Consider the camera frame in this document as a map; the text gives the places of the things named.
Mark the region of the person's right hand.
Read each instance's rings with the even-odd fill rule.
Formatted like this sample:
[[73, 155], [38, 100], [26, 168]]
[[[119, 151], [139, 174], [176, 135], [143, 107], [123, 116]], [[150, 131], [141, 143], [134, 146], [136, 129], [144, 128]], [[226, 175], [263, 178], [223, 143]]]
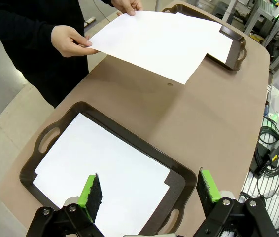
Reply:
[[88, 37], [82, 36], [75, 28], [55, 26], [51, 32], [51, 43], [63, 57], [87, 56], [98, 53], [92, 49]]

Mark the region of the person in black sweater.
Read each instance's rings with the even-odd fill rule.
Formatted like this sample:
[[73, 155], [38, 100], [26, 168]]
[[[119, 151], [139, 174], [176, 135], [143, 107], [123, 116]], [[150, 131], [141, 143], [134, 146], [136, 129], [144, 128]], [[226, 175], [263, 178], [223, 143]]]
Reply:
[[[84, 35], [84, 18], [78, 0], [0, 0], [0, 10], [54, 26], [70, 26]], [[15, 68], [53, 107], [89, 73], [86, 56], [63, 57], [53, 45], [28, 49], [1, 42]]]

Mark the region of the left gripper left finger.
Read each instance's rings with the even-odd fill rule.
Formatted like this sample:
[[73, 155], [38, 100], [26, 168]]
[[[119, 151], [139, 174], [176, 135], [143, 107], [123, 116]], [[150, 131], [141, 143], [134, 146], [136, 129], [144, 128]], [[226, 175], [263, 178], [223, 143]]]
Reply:
[[89, 175], [78, 202], [55, 211], [51, 207], [39, 208], [26, 237], [104, 237], [95, 220], [102, 203], [102, 191], [97, 174]]

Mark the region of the person's right forearm black sleeve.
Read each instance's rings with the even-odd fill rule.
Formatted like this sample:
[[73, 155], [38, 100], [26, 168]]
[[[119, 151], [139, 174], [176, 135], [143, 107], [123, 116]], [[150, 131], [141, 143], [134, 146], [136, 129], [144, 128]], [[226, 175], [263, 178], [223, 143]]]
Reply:
[[28, 49], [48, 48], [52, 45], [54, 25], [0, 10], [0, 40]]

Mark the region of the person's left hand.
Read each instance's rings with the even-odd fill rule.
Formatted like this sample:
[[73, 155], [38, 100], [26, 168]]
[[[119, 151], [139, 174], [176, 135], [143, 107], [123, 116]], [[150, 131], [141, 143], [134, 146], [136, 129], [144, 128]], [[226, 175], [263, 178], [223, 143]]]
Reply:
[[111, 0], [111, 4], [121, 13], [135, 16], [136, 11], [142, 11], [141, 0]]

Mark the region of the aluminium frame cart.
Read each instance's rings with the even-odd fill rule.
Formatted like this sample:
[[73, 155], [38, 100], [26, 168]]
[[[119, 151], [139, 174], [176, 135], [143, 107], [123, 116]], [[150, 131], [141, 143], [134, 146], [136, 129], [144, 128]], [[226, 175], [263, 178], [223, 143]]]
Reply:
[[[271, 43], [275, 36], [278, 36], [275, 42], [271, 43], [270, 53], [270, 72], [275, 73], [279, 69], [279, 0], [252, 0], [254, 5], [251, 8], [248, 20], [246, 22], [244, 33], [253, 37], [255, 41], [264, 48]], [[256, 36], [253, 30], [259, 17], [264, 17], [263, 34]]]

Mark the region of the black power adapter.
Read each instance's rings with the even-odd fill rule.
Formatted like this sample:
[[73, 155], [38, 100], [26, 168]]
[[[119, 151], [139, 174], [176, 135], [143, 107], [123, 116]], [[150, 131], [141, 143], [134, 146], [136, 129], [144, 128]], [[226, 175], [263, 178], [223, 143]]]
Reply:
[[257, 142], [253, 158], [249, 167], [249, 171], [253, 176], [259, 179], [266, 171], [267, 167], [271, 164], [270, 150], [264, 145]]

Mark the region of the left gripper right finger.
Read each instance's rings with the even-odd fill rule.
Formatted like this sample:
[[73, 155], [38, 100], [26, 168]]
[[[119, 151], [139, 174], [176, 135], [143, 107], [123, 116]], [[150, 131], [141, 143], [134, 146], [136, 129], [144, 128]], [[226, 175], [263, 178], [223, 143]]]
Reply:
[[198, 173], [196, 190], [205, 220], [193, 237], [277, 237], [277, 232], [262, 198], [249, 198], [244, 203], [222, 197], [209, 170]]

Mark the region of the brown plastic serving tray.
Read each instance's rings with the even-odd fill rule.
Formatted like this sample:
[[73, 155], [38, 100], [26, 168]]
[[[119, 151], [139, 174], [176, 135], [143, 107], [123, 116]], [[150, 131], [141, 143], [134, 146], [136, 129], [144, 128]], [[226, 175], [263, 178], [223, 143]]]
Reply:
[[[211, 18], [210, 16], [207, 16], [202, 12], [199, 12], [191, 7], [179, 3], [175, 4], [172, 7], [165, 8], [162, 11], [167, 13], [173, 13], [173, 14], [180, 13], [189, 17], [196, 17], [204, 20], [217, 22], [217, 20]], [[237, 32], [235, 32], [234, 30], [230, 29], [225, 25], [221, 26], [219, 32], [221, 32], [222, 34], [226, 35], [227, 37], [233, 40], [226, 63], [220, 62], [219, 60], [215, 59], [209, 54], [207, 54], [206, 57], [230, 71], [238, 71], [241, 67], [243, 60], [247, 56], [247, 50], [245, 48], [246, 40], [243, 36], [241, 36], [240, 34], [238, 34]]]
[[21, 169], [19, 179], [22, 185], [41, 204], [49, 205], [53, 208], [57, 207], [56, 203], [40, 191], [34, 184], [35, 178], [38, 175], [35, 169], [78, 114], [82, 114], [136, 151], [146, 155], [150, 160], [170, 170], [170, 173], [164, 181], [164, 184], [168, 185], [170, 189], [165, 193], [165, 196], [162, 198], [161, 203], [155, 208], [152, 216], [141, 228], [140, 234], [153, 235], [158, 233], [169, 220], [171, 212], [176, 209], [178, 210], [178, 217], [173, 227], [170, 229], [171, 232], [175, 232], [183, 219], [185, 205], [196, 187], [196, 174], [86, 102], [75, 103], [58, 121], [52, 123], [40, 133], [35, 142], [32, 155]]

